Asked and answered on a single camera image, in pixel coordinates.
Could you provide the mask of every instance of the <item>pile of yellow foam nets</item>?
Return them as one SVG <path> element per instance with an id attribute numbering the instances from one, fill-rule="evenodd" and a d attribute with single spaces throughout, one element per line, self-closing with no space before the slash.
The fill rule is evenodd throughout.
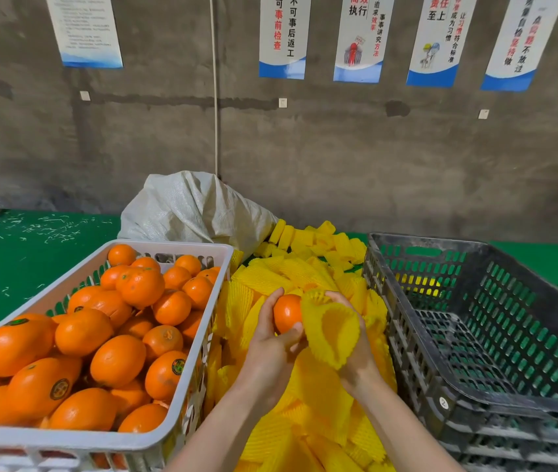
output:
<path id="1" fill-rule="evenodd" d="M 330 222 L 300 230 L 280 220 L 255 252 L 258 258 L 237 268 L 222 287 L 208 358 L 205 415 L 236 380 L 261 305 L 277 288 L 301 296 L 309 343 L 297 358 L 279 404 L 253 429 L 238 472 L 394 471 L 374 428 L 336 372 L 356 345 L 359 319 L 354 311 L 333 303 L 325 290 L 343 293 L 362 313 L 379 372 L 396 391 L 384 336 L 385 303 L 367 288 L 361 269 L 346 272 L 363 263 L 366 246 L 335 231 Z M 241 252 L 236 253 L 232 266 L 241 261 Z"/>

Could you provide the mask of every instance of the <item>poster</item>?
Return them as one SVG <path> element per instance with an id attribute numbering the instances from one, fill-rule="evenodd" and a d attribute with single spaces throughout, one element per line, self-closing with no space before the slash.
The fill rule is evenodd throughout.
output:
<path id="1" fill-rule="evenodd" d="M 122 68 L 111 0 L 47 0 L 63 65 Z"/>
<path id="2" fill-rule="evenodd" d="M 510 0 L 481 89 L 528 89 L 557 18 L 558 0 Z"/>
<path id="3" fill-rule="evenodd" d="M 259 77 L 305 79 L 312 0 L 261 0 Z"/>
<path id="4" fill-rule="evenodd" d="M 342 0 L 334 81 L 378 83 L 394 0 Z"/>
<path id="5" fill-rule="evenodd" d="M 408 86 L 452 87 L 478 0 L 424 0 Z"/>

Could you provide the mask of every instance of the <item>hand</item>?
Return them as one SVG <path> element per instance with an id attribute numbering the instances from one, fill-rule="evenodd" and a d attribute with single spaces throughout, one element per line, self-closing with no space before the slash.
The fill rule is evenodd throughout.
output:
<path id="1" fill-rule="evenodd" d="M 270 412 L 279 402 L 288 386 L 295 359 L 307 347 L 301 323 L 275 336 L 273 307 L 281 296 L 283 288 L 268 296 L 262 305 L 248 354 L 233 385 L 233 389 L 251 400 L 259 417 Z"/>
<path id="2" fill-rule="evenodd" d="M 375 358 L 371 352 L 371 345 L 366 335 L 366 324 L 364 323 L 362 315 L 353 308 L 353 305 L 341 293 L 337 291 L 327 291 L 325 295 L 336 303 L 340 303 L 352 309 L 359 317 L 359 339 L 357 340 L 355 349 L 353 349 L 353 352 L 347 359 L 347 364 L 339 369 L 338 375 L 340 376 L 340 381 L 342 386 L 346 389 L 346 392 L 360 402 L 363 399 L 362 393 L 365 387 L 373 380 L 380 378 Z"/>

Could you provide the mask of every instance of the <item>white cable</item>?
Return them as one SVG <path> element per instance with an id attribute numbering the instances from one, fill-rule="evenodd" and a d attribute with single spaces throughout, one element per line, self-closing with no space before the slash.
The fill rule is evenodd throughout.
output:
<path id="1" fill-rule="evenodd" d="M 215 129 L 215 175 L 217 177 L 220 177 L 220 168 L 218 162 L 218 75 L 215 59 L 215 19 L 213 17 L 213 0 L 209 0 L 209 10 L 211 14 L 211 54 L 213 58 L 213 126 Z"/>

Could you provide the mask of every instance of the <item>gray concrete wall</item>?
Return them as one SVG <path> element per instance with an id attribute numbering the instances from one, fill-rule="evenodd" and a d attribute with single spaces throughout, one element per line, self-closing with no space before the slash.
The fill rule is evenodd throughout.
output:
<path id="1" fill-rule="evenodd" d="M 64 69 L 45 0 L 0 0 L 2 205 L 119 213 L 148 174 L 213 171 L 208 0 L 112 1 L 123 70 Z M 422 0 L 396 0 L 374 86 L 332 82 L 341 0 L 312 0 L 304 81 L 258 77 L 259 0 L 216 0 L 223 180 L 298 226 L 558 242 L 558 22 L 528 91 L 482 92 L 507 2 L 423 89 Z"/>

